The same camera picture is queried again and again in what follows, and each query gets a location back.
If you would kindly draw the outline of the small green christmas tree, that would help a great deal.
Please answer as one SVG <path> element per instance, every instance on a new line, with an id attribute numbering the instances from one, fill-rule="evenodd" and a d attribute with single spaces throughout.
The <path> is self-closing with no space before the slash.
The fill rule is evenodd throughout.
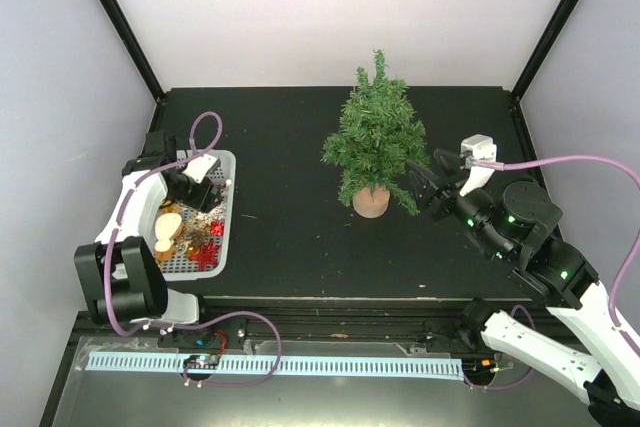
<path id="1" fill-rule="evenodd" d="M 338 130 L 328 135 L 321 160 L 341 169 L 339 202 L 348 206 L 356 194 L 379 188 L 409 215 L 417 201 L 399 184 L 409 162 L 429 165 L 426 129 L 407 97 L 408 86 L 391 78 L 383 50 L 374 52 L 374 73 L 356 70 L 357 83 L 341 109 Z"/>

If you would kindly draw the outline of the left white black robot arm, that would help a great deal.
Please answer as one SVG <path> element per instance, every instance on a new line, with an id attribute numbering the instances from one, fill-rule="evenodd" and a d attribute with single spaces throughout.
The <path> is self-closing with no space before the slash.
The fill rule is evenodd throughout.
<path id="1" fill-rule="evenodd" d="M 180 160 L 176 139 L 166 132 L 146 136 L 141 154 L 121 171 L 121 193 L 107 225 L 74 253 L 95 323 L 179 325 L 179 333 L 193 346 L 213 338 L 215 323 L 199 312 L 197 297 L 167 286 L 154 256 L 155 224 L 166 201 L 200 213 L 217 207 L 222 194 L 208 175 L 220 164 L 211 151 Z"/>

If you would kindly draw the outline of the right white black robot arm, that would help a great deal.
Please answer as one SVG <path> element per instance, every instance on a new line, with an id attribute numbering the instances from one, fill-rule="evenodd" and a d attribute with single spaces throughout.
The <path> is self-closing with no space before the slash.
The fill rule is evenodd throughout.
<path id="1" fill-rule="evenodd" d="M 562 385 L 601 426 L 639 423 L 639 336 L 619 313 L 619 287 L 606 287 L 586 257 L 554 233 L 562 210 L 535 180 L 509 183 L 497 198 L 484 189 L 496 171 L 559 163 L 552 157 L 505 164 L 471 150 L 436 150 L 443 176 L 409 162 L 414 196 L 435 219 L 455 217 L 477 248 L 504 262 L 508 276 L 584 346 L 568 348 L 476 298 L 454 326 L 468 351 L 505 353 Z"/>

